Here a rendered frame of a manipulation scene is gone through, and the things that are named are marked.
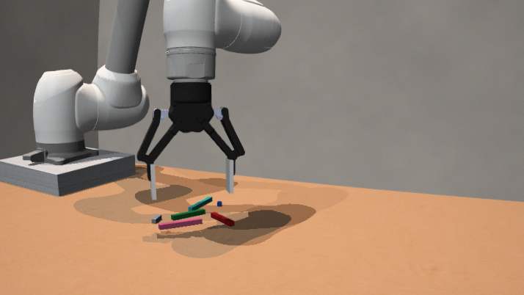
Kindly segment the red rod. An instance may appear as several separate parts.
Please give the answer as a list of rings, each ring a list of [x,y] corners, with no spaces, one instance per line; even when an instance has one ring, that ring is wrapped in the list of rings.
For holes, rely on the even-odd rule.
[[[213,212],[211,213],[211,218],[219,221],[219,222],[222,222],[230,227],[234,226],[234,221],[232,219],[228,219],[227,217],[225,216],[222,216],[216,212]]]

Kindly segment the grey rod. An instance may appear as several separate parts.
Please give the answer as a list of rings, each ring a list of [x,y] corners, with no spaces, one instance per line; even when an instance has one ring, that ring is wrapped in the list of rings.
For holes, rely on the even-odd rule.
[[[161,215],[157,214],[151,219],[151,222],[152,224],[157,224],[160,220],[162,220]]]

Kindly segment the green rod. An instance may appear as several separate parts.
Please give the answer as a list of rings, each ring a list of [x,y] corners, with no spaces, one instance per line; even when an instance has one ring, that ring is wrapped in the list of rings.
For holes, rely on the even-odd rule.
[[[194,210],[194,211],[187,211],[187,212],[183,212],[183,213],[179,213],[179,214],[172,214],[171,215],[171,220],[178,220],[178,219],[185,219],[185,218],[188,218],[188,217],[192,217],[192,216],[199,216],[199,215],[202,215],[202,214],[205,214],[205,209],[204,208],[201,208],[201,209],[198,209],[198,210]]]

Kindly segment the turquoise rod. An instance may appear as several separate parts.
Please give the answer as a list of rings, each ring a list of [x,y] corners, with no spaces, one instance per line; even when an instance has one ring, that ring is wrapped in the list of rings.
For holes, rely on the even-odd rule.
[[[202,206],[206,205],[207,203],[212,201],[212,197],[207,197],[203,200],[201,200],[198,203],[195,203],[194,205],[189,206],[189,211],[197,210],[198,208],[201,208]]]

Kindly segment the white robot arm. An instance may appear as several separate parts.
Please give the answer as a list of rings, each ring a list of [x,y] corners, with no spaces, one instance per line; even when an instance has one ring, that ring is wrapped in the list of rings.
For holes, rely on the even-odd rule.
[[[23,160],[64,165],[98,156],[85,148],[84,133],[126,128],[146,116],[149,97],[135,66],[149,1],[117,0],[106,64],[92,84],[73,70],[42,75],[33,103],[36,149]],[[174,83],[215,79],[216,48],[259,54],[281,35],[277,16],[256,0],[164,0],[163,29]]]

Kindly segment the pink rod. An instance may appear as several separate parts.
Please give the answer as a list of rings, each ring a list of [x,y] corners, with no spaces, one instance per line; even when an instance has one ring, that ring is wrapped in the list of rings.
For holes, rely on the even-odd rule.
[[[203,223],[203,219],[201,218],[185,219],[185,220],[174,221],[174,222],[164,222],[164,223],[159,223],[159,230],[170,229],[174,227],[184,227],[184,226],[189,226],[189,225],[198,225],[202,223]]]

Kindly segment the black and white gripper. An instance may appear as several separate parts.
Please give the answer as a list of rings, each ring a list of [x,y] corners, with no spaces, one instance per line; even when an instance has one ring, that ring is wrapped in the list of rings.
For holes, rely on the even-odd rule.
[[[211,118],[216,115],[234,148],[231,150],[224,140],[210,125]],[[160,121],[168,116],[173,124],[158,144],[146,155]],[[226,158],[226,191],[234,194],[233,176],[236,173],[236,159],[245,154],[240,140],[230,122],[228,108],[213,109],[211,106],[211,83],[178,82],[170,85],[170,109],[154,109],[153,120],[137,153],[137,160],[147,164],[148,180],[150,181],[151,197],[156,200],[156,174],[154,161],[165,149],[171,139],[179,132],[205,131],[225,153]]]

